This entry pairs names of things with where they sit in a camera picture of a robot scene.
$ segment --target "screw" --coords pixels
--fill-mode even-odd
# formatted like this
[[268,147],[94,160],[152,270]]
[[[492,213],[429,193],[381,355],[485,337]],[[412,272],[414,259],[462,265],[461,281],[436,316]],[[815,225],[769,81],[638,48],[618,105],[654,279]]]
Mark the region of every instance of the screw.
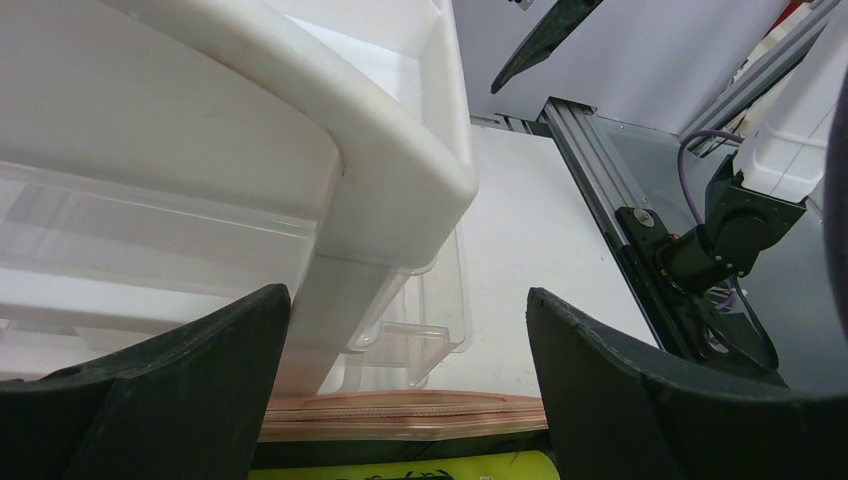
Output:
[[636,220],[642,225],[652,228],[654,226],[654,217],[651,216],[650,213],[642,210],[641,208],[633,209],[633,216],[636,217]]

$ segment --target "black plastic bracket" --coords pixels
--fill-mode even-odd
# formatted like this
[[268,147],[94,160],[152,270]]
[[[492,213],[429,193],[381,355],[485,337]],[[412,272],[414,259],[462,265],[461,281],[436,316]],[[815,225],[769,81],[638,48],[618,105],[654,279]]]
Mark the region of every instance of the black plastic bracket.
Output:
[[[637,217],[647,213],[651,221]],[[709,298],[681,291],[656,263],[658,252],[678,241],[650,210],[619,208],[616,219],[630,245],[621,248],[645,313],[669,353],[715,370],[785,386],[769,353],[744,314],[720,314]]]
[[807,211],[742,186],[728,156],[707,186],[703,225],[657,252],[657,266],[681,290],[702,294],[732,275],[747,275],[757,256],[773,246]]
[[0,382],[0,478],[247,478],[291,301],[271,285],[32,382]]
[[848,478],[848,396],[693,365],[540,288],[527,330],[562,478]]

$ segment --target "yellow object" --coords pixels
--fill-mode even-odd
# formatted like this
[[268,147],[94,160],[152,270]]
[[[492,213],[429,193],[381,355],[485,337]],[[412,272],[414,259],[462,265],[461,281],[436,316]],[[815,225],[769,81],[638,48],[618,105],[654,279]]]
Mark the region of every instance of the yellow object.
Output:
[[556,467],[541,452],[384,463],[347,467],[253,470],[250,480],[558,480]]

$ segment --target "white plastic part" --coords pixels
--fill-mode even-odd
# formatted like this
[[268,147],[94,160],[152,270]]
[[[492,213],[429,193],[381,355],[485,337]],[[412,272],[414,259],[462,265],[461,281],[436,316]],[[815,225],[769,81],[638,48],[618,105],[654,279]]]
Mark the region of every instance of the white plastic part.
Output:
[[435,264],[402,286],[381,317],[380,334],[367,349],[343,355],[336,369],[343,382],[333,390],[350,392],[422,388],[427,374],[471,339],[465,254],[459,228],[448,237]]
[[[284,282],[275,392],[314,393],[476,193],[450,1],[104,3],[0,16],[0,250],[10,282],[45,282],[0,318],[161,327],[154,298],[179,323]],[[66,308],[54,279],[99,303]],[[151,300],[113,312],[119,287]]]
[[830,126],[848,66],[848,2],[836,6],[759,128],[734,159],[742,185],[800,202],[824,175]]

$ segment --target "cable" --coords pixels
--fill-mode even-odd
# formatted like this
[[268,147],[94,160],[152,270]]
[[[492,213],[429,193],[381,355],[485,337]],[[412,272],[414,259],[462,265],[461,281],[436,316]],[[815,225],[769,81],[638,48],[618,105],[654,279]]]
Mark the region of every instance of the cable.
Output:
[[683,171],[683,157],[686,153],[686,147],[695,140],[701,137],[720,137],[726,138],[732,142],[742,143],[745,139],[734,133],[725,132],[724,130],[701,130],[695,132],[680,142],[680,148],[677,150],[677,176],[680,179],[680,188],[683,189],[683,197],[686,198],[686,205],[689,206],[689,211],[695,217],[698,225],[704,224],[704,219],[701,213],[698,212],[698,207],[695,206],[695,200],[692,199],[692,193],[689,191],[689,184],[686,182],[686,173]]
[[[687,136],[682,142],[680,142],[680,148],[677,150],[677,176],[680,179],[680,188],[683,190],[683,196],[686,198],[686,205],[689,206],[689,211],[692,212],[692,216],[695,217],[695,221],[698,225],[703,225],[704,219],[701,217],[698,207],[695,206],[695,201],[692,199],[692,193],[689,191],[689,184],[686,182],[686,174],[683,171],[683,157],[686,154],[686,146],[689,145],[692,140],[700,137],[720,137],[736,143],[742,143],[745,139],[740,135],[725,132],[724,130],[701,130]],[[778,360],[777,350],[774,348],[774,343],[772,343],[771,338],[765,328],[763,328],[763,324],[760,323],[759,317],[757,317],[757,314],[754,313],[754,309],[748,302],[748,298],[742,292],[742,287],[739,285],[739,279],[736,278],[736,275],[732,275],[729,280],[733,290],[736,292],[736,296],[742,300],[742,304],[748,312],[748,321],[751,323],[751,326],[754,327],[754,331],[757,333],[757,336],[760,337],[760,341],[765,347],[766,353],[770,357],[771,361],[769,362],[769,365],[760,365],[760,363],[751,358],[750,355],[742,351],[740,351],[740,353],[751,359],[757,365],[760,365],[760,367],[776,369],[780,365],[780,362]]]
[[731,290],[730,294],[727,295],[727,298],[725,298],[719,304],[716,305],[716,310],[718,310],[719,312],[728,310],[730,307],[733,306],[734,300],[736,300],[736,291]]
[[[732,130],[730,130],[730,133],[736,133],[737,131],[739,131],[739,127],[741,127],[741,126],[742,126],[742,124],[743,124],[743,123],[745,123],[745,118],[746,118],[747,116],[748,116],[748,114],[747,114],[747,113],[745,113],[744,115],[742,115],[742,118],[740,118],[740,119],[739,119],[739,121],[738,121],[738,122],[736,122],[736,125],[734,125],[734,126],[733,126],[733,129],[732,129]],[[702,153],[701,155],[699,155],[699,158],[706,158],[706,157],[708,157],[711,153],[713,153],[713,152],[715,152],[716,150],[718,150],[718,149],[719,149],[722,145],[724,145],[725,143],[727,143],[727,139],[726,139],[726,138],[722,138],[720,142],[717,142],[715,145],[711,146],[711,147],[710,147],[710,148],[709,148],[706,152],[704,152],[704,153]]]

